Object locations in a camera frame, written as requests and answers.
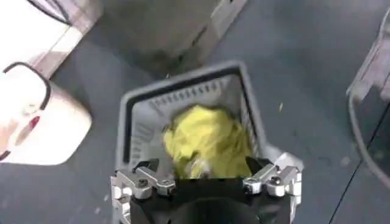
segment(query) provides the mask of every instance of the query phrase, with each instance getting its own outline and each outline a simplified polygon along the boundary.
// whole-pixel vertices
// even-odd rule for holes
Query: gray box
[[[105,12],[123,31],[135,61],[161,75],[199,67],[247,0],[110,0]]]

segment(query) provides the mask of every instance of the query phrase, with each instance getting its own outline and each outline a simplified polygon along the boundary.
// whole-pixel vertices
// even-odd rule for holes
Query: yellow towel
[[[250,175],[248,135],[225,110],[192,107],[174,119],[163,140],[180,178]]]

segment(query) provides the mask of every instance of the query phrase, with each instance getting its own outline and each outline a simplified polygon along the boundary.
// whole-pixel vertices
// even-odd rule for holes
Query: white bucket
[[[2,76],[0,163],[64,163],[91,127],[88,111],[22,63]]]

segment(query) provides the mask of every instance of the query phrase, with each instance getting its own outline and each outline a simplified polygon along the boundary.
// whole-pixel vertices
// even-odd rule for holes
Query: laundry basket
[[[163,131],[193,105],[223,107],[240,119],[254,156],[276,162],[284,155],[267,143],[246,67],[231,61],[127,93],[121,101],[116,168],[131,169],[140,161],[159,159],[157,173],[169,175],[172,159],[164,147]],[[303,168],[290,154],[284,159]]]

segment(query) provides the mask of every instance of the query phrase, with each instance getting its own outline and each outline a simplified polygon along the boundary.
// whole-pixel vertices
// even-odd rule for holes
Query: cable
[[[33,5],[35,8],[37,8],[39,11],[41,11],[45,15],[51,17],[52,19],[55,19],[58,22],[63,23],[65,25],[72,26],[72,23],[69,20],[68,14],[64,11],[64,9],[61,7],[61,5],[58,2],[54,2],[54,3],[56,3],[57,6],[59,6],[60,13],[65,17],[65,19],[63,19],[63,18],[51,13],[50,11],[44,9],[44,7],[42,7],[37,2],[34,2],[34,0],[27,0],[27,2],[30,3],[31,5]]]
[[[357,143],[358,151],[363,159],[363,161],[367,164],[367,167],[370,171],[378,177],[378,179],[390,190],[390,177],[384,172],[378,164],[372,159],[370,153],[368,152],[366,145],[364,144],[363,137],[359,128],[359,122],[356,116],[355,104],[354,104],[354,90],[355,86],[352,86],[351,92],[348,97],[348,112],[350,116],[350,122],[352,126],[352,132],[355,136],[355,140]]]

